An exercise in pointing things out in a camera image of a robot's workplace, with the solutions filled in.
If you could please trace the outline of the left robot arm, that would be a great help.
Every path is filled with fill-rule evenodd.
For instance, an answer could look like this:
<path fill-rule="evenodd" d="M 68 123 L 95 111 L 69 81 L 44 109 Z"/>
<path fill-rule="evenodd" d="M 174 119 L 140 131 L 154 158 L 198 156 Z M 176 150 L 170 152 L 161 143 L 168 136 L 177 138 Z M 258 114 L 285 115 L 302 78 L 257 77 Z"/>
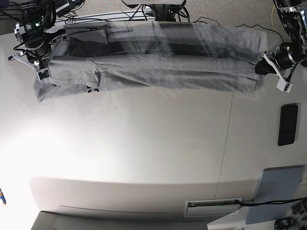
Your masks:
<path fill-rule="evenodd" d="M 278 69 L 291 70 L 285 78 L 289 83 L 299 64 L 307 66 L 307 9 L 301 0 L 275 0 L 273 3 L 290 42 L 282 42 L 267 54 Z"/>

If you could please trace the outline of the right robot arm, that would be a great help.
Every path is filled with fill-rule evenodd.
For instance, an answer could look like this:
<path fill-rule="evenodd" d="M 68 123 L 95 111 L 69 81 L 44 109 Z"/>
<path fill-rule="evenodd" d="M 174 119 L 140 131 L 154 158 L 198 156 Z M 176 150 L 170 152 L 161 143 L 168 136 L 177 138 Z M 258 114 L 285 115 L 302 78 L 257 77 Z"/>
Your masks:
<path fill-rule="evenodd" d="M 8 57 L 9 61 L 18 60 L 38 74 L 48 71 L 49 63 L 60 42 L 66 41 L 65 29 L 48 33 L 55 25 L 57 17 L 70 11 L 67 0 L 31 0 L 20 4 L 22 19 L 15 26 L 14 34 L 20 44 L 14 47 L 15 53 Z"/>

